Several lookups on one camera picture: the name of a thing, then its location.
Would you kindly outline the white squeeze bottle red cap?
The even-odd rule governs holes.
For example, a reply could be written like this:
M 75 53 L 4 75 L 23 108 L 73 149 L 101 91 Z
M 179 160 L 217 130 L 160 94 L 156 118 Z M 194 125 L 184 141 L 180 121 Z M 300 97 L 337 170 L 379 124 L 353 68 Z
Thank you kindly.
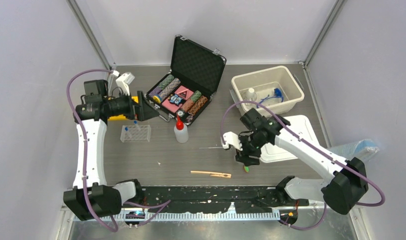
M 182 122 L 182 120 L 180 119 L 180 117 L 178 115 L 176 116 L 174 134 L 175 134 L 176 140 L 181 144 L 186 143 L 189 140 L 188 128 Z

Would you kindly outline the beige plastic bin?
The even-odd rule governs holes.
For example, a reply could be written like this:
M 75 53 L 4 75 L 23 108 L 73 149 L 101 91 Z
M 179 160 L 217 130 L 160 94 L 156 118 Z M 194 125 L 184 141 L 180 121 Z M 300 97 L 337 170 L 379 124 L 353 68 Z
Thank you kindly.
M 305 98 L 303 88 L 284 65 L 234 76 L 231 85 L 237 102 L 257 102 L 275 114 L 289 112 Z

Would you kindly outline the yellow test tube rack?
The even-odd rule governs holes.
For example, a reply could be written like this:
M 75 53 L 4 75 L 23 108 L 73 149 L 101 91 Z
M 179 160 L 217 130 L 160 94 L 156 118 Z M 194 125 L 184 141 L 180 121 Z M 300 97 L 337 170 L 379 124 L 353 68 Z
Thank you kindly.
M 136 103 L 139 102 L 138 96 L 132 96 L 131 98 Z M 111 116 L 108 118 L 108 121 L 124 121 L 124 120 L 127 120 L 127 118 L 123 114 L 117 115 L 117 116 Z

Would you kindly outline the clear plastic well plate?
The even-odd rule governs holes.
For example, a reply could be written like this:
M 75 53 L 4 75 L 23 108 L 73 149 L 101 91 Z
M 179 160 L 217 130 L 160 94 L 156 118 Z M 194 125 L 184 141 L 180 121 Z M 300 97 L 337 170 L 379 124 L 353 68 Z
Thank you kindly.
M 130 135 L 125 135 L 125 126 L 129 126 Z M 120 140 L 122 143 L 133 141 L 147 141 L 151 140 L 152 128 L 150 125 L 139 125 L 140 130 L 137 130 L 135 125 L 123 125 L 121 128 Z

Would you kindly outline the blue safety glasses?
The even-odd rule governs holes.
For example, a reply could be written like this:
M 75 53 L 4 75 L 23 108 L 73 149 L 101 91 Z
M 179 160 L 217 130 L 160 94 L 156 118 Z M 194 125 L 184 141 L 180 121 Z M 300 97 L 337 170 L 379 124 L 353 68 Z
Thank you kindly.
M 279 88 L 271 88 L 257 93 L 257 102 L 264 106 L 275 105 L 284 102 L 284 96 Z

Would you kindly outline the clear glass petri dish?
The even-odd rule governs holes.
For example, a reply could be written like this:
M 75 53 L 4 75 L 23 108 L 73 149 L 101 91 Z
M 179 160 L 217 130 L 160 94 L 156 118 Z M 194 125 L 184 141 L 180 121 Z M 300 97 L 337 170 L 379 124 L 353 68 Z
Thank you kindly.
M 245 92 L 243 94 L 242 98 L 243 98 L 244 101 L 257 102 L 257 94 L 256 94 L 256 92 Z M 257 107 L 257 105 L 255 103 L 249 103 L 249 102 L 244 103 L 244 105 L 248 109 Z

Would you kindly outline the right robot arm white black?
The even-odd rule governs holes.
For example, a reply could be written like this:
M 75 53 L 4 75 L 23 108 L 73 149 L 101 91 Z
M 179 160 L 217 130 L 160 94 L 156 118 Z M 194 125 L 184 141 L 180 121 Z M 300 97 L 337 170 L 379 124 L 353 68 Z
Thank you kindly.
M 300 199 L 313 200 L 346 215 L 368 191 L 366 167 L 359 158 L 347 159 L 305 139 L 281 116 L 267 118 L 251 109 L 240 121 L 249 134 L 234 136 L 237 162 L 247 167 L 259 165 L 262 147 L 271 144 L 293 154 L 320 176 L 319 179 L 285 177 L 276 186 L 276 198 L 282 205 Z

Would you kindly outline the white bin lid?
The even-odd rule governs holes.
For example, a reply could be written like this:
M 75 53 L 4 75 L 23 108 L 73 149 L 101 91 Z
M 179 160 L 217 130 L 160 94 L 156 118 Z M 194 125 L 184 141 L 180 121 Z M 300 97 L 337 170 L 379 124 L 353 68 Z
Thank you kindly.
M 291 124 L 291 129 L 294 132 L 297 132 L 299 135 L 302 135 L 304 138 L 308 138 L 312 142 L 319 144 L 318 138 L 314 132 L 314 129 L 310 123 L 310 120 L 304 115 L 293 115 L 293 116 L 286 116 L 286 120 L 288 120 Z M 289 161 L 295 160 L 297 157 L 290 153 L 289 151 L 278 147 L 277 145 L 273 145 L 271 143 L 267 143 L 261 148 L 261 155 L 259 160 L 262 163 L 276 163 L 282 161 Z

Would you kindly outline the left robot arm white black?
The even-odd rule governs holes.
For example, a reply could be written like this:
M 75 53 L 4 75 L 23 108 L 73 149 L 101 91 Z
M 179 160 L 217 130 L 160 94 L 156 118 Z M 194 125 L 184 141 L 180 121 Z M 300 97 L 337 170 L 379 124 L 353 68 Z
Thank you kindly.
M 72 189 L 63 193 L 64 204 L 81 221 L 117 215 L 125 202 L 139 207 L 144 193 L 137 179 L 124 180 L 108 186 L 104 172 L 104 142 L 108 120 L 123 115 L 129 120 L 147 121 L 159 115 L 137 91 L 138 100 L 125 93 L 111 98 L 106 80 L 84 82 L 85 94 L 74 109 L 78 134 L 77 172 Z

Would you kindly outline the wooden clothespin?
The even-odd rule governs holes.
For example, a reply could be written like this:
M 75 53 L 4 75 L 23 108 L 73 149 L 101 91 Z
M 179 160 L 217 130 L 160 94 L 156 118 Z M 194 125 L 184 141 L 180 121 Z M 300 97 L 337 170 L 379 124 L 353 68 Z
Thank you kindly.
M 230 179 L 232 177 L 232 175 L 230 173 L 213 172 L 213 171 L 191 170 L 190 173 L 191 174 L 209 175 L 211 177 L 226 178 L 226 179 Z

